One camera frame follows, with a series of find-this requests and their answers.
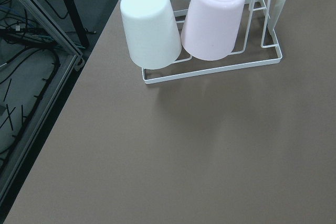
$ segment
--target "gray floor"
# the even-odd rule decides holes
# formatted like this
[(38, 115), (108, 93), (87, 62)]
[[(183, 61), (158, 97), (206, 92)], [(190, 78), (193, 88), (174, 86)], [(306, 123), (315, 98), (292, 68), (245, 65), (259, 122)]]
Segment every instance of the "gray floor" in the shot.
[[(49, 12), (49, 14), (56, 20), (56, 22), (61, 26), (64, 31), (74, 31), (74, 27), (69, 17), (66, 19), (59, 19), (53, 13), (51, 8), (46, 5), (43, 0), (39, 0), (43, 7)], [(49, 0), (53, 7), (58, 11), (60, 15), (66, 13), (66, 8), (64, 6), (63, 0)], [(96, 31), (96, 34), (88, 34), (88, 39), (90, 46), (83, 50), (83, 58), (87, 60), (94, 48), (110, 14), (112, 13), (118, 0), (75, 0), (79, 15), (82, 19), (82, 23), (85, 28), (89, 31)], [(78, 37), (75, 33), (68, 34), (71, 39), (75, 42), (79, 42)], [(31, 149), (29, 155), (27, 156), (24, 165), (20, 169), (18, 176), (16, 177), (10, 192), (8, 193), (6, 200), (0, 206), (0, 222), (4, 221), (5, 216), (10, 210), (11, 205), (13, 204), (15, 197), (20, 190), (22, 183), (24, 182), (27, 174), (30, 171), (31, 166), (33, 165), (39, 151), (41, 150), (47, 136), (49, 135), (52, 126), (54, 125), (62, 107), (64, 106), (71, 90), (76, 83), (77, 78), (80, 75), (79, 72), (73, 71), (64, 86), (61, 94), (59, 95), (58, 100), (56, 101), (53, 109), (51, 110), (49, 117), (47, 118), (40, 134), (38, 135), (33, 148)]]

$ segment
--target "tabletop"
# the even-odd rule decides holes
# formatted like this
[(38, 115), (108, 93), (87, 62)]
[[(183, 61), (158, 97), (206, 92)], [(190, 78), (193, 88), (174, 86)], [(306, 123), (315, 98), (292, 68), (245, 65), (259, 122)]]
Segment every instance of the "tabletop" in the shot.
[(146, 85), (113, 11), (5, 221), (336, 223), (334, 0), (276, 65)]

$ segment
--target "table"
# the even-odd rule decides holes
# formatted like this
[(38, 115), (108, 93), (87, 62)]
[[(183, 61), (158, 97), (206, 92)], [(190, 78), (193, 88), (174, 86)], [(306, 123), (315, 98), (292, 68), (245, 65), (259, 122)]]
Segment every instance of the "table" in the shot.
[(333, 2), (288, 0), (278, 65), (151, 86), (117, 6), (5, 223), (335, 223)]

